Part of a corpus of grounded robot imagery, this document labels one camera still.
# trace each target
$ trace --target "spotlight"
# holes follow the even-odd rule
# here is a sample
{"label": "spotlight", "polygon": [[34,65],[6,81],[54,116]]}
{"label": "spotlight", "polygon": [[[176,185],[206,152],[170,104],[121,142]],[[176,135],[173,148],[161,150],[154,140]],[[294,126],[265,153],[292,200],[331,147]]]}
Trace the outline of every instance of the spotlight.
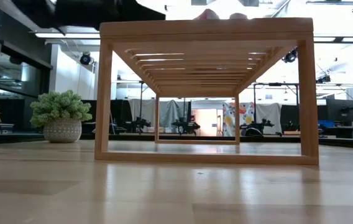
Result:
{"label": "spotlight", "polygon": [[282,58],[282,60],[285,63],[293,63],[295,59],[298,56],[298,49],[294,48],[292,51],[288,52],[285,57]]}
{"label": "spotlight", "polygon": [[80,63],[82,65],[91,65],[94,63],[94,59],[91,57],[90,52],[83,52],[83,56],[80,58]]}

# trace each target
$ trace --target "table top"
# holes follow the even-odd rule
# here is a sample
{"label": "table top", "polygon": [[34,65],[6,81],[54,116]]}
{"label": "table top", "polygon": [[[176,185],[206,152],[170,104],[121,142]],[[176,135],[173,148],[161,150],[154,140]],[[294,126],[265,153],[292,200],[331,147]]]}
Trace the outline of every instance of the table top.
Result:
{"label": "table top", "polygon": [[100,34],[160,97],[235,97],[300,41],[313,41],[313,21],[111,22]]}

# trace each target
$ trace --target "wooden floor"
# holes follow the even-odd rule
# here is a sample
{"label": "wooden floor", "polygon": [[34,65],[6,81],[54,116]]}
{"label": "wooden floor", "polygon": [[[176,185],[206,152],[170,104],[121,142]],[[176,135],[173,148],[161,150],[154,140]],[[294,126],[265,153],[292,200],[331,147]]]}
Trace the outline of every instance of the wooden floor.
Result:
{"label": "wooden floor", "polygon": [[[150,151],[150,143],[112,141],[110,148]],[[241,149],[293,153],[299,144]],[[319,167],[128,164],[94,162],[93,141],[3,144],[0,223],[352,224],[353,149],[321,146],[320,155]]]}

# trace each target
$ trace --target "desk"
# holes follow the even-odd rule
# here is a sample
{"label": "desk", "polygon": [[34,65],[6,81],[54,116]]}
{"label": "desk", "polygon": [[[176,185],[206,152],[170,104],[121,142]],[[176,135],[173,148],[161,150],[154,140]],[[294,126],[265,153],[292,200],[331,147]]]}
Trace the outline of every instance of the desk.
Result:
{"label": "desk", "polygon": [[332,127],[327,128],[326,133],[327,135],[335,135],[337,138],[353,138],[353,127]]}

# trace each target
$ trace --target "wooden slat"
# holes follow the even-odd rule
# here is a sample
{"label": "wooden slat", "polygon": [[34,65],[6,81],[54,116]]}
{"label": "wooden slat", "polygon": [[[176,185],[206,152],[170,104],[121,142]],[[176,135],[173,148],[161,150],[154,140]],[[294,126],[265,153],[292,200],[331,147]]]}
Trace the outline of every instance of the wooden slat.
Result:
{"label": "wooden slat", "polygon": [[172,86],[172,85],[213,85],[213,86],[222,86],[222,85],[238,85],[237,82],[220,82],[218,80],[213,80],[212,82],[206,80],[185,80],[185,81],[158,81],[158,85],[161,86]]}
{"label": "wooden slat", "polygon": [[247,88],[251,83],[253,83],[257,78],[264,74],[270,67],[272,67],[276,62],[278,62],[282,57],[284,57],[289,51],[291,51],[295,46],[290,47],[276,47],[271,50],[266,57],[261,60],[255,69],[253,69],[249,74],[247,74],[247,79],[245,79],[236,88],[236,94],[241,93],[245,88]]}
{"label": "wooden slat", "polygon": [[245,65],[252,66],[260,60],[158,60],[158,61],[141,61],[138,65],[141,67],[151,65]]}
{"label": "wooden slat", "polygon": [[239,65],[238,63],[235,64],[229,64],[229,65],[217,65],[217,64],[203,64],[203,65],[143,65],[141,67],[139,67],[139,69],[143,69],[143,70],[159,70],[162,68],[166,68],[169,70],[178,70],[176,68],[185,68],[185,69],[195,69],[195,70],[199,70],[199,69],[206,69],[208,68],[209,70],[226,70],[226,69],[247,69],[247,68],[253,68],[255,65]]}
{"label": "wooden slat", "polygon": [[168,49],[159,49],[159,48],[151,48],[151,49],[130,49],[130,48],[119,48],[119,50],[122,50],[126,53],[128,53],[131,57],[135,56],[138,57],[140,54],[197,54],[198,52],[201,54],[214,54],[214,55],[219,55],[219,54],[224,54],[228,52],[229,54],[252,54],[252,53],[258,53],[258,54],[264,54],[268,51],[268,47],[257,47],[257,48],[233,48],[229,49],[228,51],[225,51],[225,49],[179,49],[179,48],[173,48],[169,47]]}
{"label": "wooden slat", "polygon": [[143,70],[136,65],[136,62],[131,60],[130,57],[123,51],[118,51],[114,49],[115,53],[134,71],[141,79],[144,81],[150,89],[152,89],[155,93],[158,93],[160,89],[157,87],[157,84],[154,83],[151,77],[144,73]]}
{"label": "wooden slat", "polygon": [[241,76],[247,74],[248,69],[223,69],[223,70],[148,70],[151,76],[174,75],[207,75],[207,76]]}
{"label": "wooden slat", "polygon": [[264,18],[187,21],[105,22],[101,38],[165,34],[235,34],[235,33],[313,32],[312,18]]}
{"label": "wooden slat", "polygon": [[[240,33],[240,34],[165,34],[158,35],[155,38],[155,41],[158,43],[161,42],[191,42],[192,39],[195,41],[262,41],[266,44],[264,46],[267,47],[276,47],[277,45],[285,45],[288,42],[280,42],[279,40],[289,40],[293,41],[294,45],[297,44],[295,40],[301,40],[305,38],[308,34],[312,34],[312,32],[302,32],[302,33],[268,33],[268,34],[248,34],[248,33]],[[137,39],[136,37],[131,36],[117,36],[117,37],[106,37],[107,39],[111,39],[114,42],[117,42],[116,47],[120,44],[126,43],[143,43],[143,42],[153,42],[154,38],[152,35],[141,35]]]}
{"label": "wooden slat", "polygon": [[230,54],[225,52],[224,54],[168,54],[168,55],[141,55],[135,56],[137,61],[141,60],[155,60],[155,59],[184,59],[184,60],[245,60],[245,59],[261,59],[260,54]]}
{"label": "wooden slat", "polygon": [[224,81],[231,81],[231,80],[241,80],[242,78],[244,78],[245,76],[241,76],[241,77],[192,77],[192,76],[182,76],[182,77],[155,77],[154,79],[156,81],[161,81],[161,80],[224,80]]}
{"label": "wooden slat", "polygon": [[219,50],[220,52],[228,52],[235,49],[252,49],[252,50],[266,50],[265,48],[271,48],[275,46],[289,46],[296,44],[296,40],[292,39],[280,39],[272,40],[268,39],[266,42],[262,40],[209,40],[209,41],[167,41],[167,42],[128,42],[118,43],[116,48],[118,49],[162,49],[162,50],[191,50],[196,49],[201,54],[207,50]]}

